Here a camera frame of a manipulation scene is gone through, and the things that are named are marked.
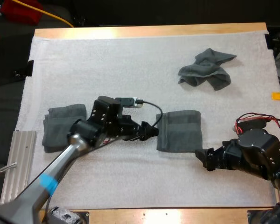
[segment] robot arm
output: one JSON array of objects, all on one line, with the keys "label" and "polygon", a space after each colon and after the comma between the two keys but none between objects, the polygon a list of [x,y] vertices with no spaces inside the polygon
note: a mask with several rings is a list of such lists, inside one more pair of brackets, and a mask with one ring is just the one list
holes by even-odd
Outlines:
[{"label": "robot arm", "polygon": [[196,150],[196,157],[208,171],[240,170],[271,181],[280,191],[280,142],[264,129],[251,129],[223,146]]},{"label": "robot arm", "polygon": [[139,125],[131,120],[131,116],[122,114],[122,108],[134,107],[135,101],[133,98],[99,97],[94,102],[89,119],[78,120],[71,127],[68,134],[70,145],[16,199],[0,206],[0,224],[39,224],[39,210],[54,193],[74,161],[104,146],[105,138],[146,140],[157,136],[157,128],[147,122]]}]

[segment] gray towel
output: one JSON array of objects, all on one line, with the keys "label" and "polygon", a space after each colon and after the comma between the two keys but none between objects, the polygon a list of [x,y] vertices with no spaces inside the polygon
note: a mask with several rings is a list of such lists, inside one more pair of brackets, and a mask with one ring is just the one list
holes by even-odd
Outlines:
[{"label": "gray towel", "polygon": [[207,80],[214,90],[220,90],[231,83],[230,76],[220,65],[235,57],[236,55],[208,48],[195,57],[194,64],[180,69],[178,72],[178,75],[181,76],[179,83],[186,82],[189,85],[198,86]]},{"label": "gray towel", "polygon": [[46,153],[63,151],[67,147],[67,134],[78,119],[86,119],[86,107],[83,104],[49,109],[49,114],[43,120],[42,145]]},{"label": "gray towel", "polygon": [[170,153],[193,153],[202,149],[201,115],[185,110],[163,114],[158,123],[157,150]]}]

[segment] table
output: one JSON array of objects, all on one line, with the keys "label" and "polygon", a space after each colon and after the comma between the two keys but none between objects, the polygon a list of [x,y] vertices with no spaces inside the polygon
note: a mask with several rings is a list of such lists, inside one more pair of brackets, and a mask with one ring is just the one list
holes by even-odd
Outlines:
[{"label": "table", "polygon": [[[159,35],[223,34],[266,30],[265,23],[203,24],[150,27],[37,29],[35,36],[55,39],[115,39]],[[87,210],[91,224],[246,224],[248,208]]]}]

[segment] blue tape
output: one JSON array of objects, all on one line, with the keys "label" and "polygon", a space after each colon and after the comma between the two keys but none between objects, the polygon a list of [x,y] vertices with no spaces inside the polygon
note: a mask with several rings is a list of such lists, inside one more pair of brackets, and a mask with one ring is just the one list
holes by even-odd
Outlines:
[{"label": "blue tape", "polygon": [[47,174],[41,174],[39,178],[41,180],[41,185],[50,193],[50,195],[53,195],[58,186],[57,180]]}]

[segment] white terry cloth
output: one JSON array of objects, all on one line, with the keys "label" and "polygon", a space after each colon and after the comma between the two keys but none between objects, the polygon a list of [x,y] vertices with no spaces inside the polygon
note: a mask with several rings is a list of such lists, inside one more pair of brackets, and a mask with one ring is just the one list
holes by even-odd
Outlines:
[{"label": "white terry cloth", "polygon": [[[273,53],[265,31],[227,35],[186,35],[113,40],[48,40],[35,37],[18,130],[38,132],[30,180],[58,153],[42,146],[42,120],[51,107],[86,104],[88,114],[100,95],[139,97],[164,112],[198,110],[203,148],[219,148],[236,138],[232,127],[247,112],[280,118],[280,91]],[[231,84],[214,91],[208,82],[198,87],[178,84],[178,71],[207,48],[237,55],[222,64]],[[124,110],[137,122],[155,122],[154,107]],[[280,139],[269,122],[267,131]],[[156,150],[157,138],[117,141],[79,158],[61,181],[51,206],[69,209],[140,207],[272,206],[270,182],[240,171],[208,172],[194,154]]]}]

